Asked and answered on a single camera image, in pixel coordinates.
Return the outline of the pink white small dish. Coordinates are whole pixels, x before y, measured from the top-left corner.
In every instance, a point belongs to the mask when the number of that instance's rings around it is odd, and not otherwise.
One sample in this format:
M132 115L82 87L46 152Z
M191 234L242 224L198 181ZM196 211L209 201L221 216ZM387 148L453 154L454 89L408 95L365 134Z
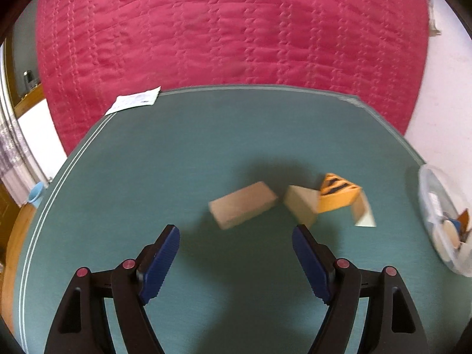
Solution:
M451 219L446 219L443 221L443 231L447 235L447 237L450 240L451 245L455 249L459 249L461 246L461 241L458 233L458 229L456 228L456 225Z

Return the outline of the light wooden triangle block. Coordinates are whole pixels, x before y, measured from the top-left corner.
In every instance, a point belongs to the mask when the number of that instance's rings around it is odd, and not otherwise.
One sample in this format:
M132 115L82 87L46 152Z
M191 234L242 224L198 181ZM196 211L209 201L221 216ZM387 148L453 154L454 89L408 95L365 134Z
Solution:
M376 226L370 203L363 191L357 195L350 209L355 226L369 228Z

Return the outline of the orange striped triangular block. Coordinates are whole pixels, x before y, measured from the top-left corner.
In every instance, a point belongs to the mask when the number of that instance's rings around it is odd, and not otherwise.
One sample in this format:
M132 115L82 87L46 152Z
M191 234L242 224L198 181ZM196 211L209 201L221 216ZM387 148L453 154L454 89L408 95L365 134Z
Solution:
M460 233L466 233L469 230L469 223L470 223L470 215L469 215L469 210L464 209L457 218L457 221L459 222L459 232Z
M327 173L319 190L318 212L326 213L349 206L361 191L361 186L335 173Z

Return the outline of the pale wooden wedge block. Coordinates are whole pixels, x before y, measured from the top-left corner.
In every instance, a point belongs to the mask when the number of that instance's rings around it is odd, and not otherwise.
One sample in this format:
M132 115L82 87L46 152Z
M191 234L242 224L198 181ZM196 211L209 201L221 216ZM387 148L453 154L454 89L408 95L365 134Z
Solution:
M289 186L283 203L299 224L310 228L318 217L319 191L301 186Z

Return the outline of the brown wooden rectangular block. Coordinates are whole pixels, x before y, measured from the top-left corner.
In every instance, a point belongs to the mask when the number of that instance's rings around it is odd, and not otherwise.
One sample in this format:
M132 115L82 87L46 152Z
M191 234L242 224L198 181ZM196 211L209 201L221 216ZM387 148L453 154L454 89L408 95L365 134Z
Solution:
M209 203L218 226L230 229L274 207L278 196L263 181L239 189Z

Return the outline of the clear plastic bowl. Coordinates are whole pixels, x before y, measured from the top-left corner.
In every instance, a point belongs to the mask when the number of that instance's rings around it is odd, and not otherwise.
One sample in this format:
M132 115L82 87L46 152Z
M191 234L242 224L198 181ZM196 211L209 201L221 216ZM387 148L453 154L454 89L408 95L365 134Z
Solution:
M458 181L438 167L418 171L423 224L437 255L452 272L471 276L471 205Z

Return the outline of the light blue cup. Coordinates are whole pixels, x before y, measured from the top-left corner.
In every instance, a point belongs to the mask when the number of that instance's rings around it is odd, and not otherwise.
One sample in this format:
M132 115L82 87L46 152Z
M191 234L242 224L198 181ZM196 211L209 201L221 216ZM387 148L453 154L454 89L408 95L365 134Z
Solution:
M42 181L38 182L30 191L27 197L27 203L34 206L35 209L40 205L43 195L44 195L44 183Z

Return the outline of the patterned curtain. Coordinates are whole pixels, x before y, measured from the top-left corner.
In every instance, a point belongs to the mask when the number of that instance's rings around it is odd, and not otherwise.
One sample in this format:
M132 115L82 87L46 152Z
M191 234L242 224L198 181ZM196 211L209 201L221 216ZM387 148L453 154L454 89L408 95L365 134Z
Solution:
M1 182L18 205L27 202L32 188L48 179L23 135L6 82L5 45L1 44Z

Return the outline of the green table mat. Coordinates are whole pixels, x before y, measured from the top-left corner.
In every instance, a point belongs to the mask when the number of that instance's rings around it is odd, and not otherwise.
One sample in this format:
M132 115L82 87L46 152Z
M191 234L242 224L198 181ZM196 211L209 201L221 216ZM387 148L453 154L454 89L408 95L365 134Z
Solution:
M394 265L432 353L471 317L471 280L432 247L418 205L422 159L357 98L285 86L174 90L102 117L46 189L18 263L15 334L41 353L73 271L114 267L168 224L178 255L149 315L169 353L300 353L324 306L290 243L296 188L307 213L328 173L361 187L372 227L349 208L311 232L364 268Z

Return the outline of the white paper slip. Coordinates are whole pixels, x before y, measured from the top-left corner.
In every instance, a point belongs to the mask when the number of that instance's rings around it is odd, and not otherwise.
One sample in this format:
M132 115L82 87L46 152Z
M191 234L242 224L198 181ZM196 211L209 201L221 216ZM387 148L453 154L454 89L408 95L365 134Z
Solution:
M112 106L110 106L110 109L107 110L106 115L140 106L152 106L156 102L160 92L161 87L159 86L152 90L146 90L136 94L119 95Z

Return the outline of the red quilted blanket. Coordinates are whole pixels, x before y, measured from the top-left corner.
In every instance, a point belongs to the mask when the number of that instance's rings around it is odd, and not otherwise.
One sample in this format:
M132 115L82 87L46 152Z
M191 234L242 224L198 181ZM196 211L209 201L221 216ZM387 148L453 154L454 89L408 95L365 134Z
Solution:
M281 84L351 94L405 132L427 0L39 0L40 77L67 153L119 95Z

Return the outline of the wooden window frame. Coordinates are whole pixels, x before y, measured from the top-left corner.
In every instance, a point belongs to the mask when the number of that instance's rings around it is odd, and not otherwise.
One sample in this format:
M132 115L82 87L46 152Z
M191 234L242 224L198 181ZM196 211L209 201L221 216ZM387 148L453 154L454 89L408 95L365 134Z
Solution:
M14 63L14 40L11 31L4 41L2 60L5 62L6 89L18 119L46 99L41 82L32 71L18 73Z

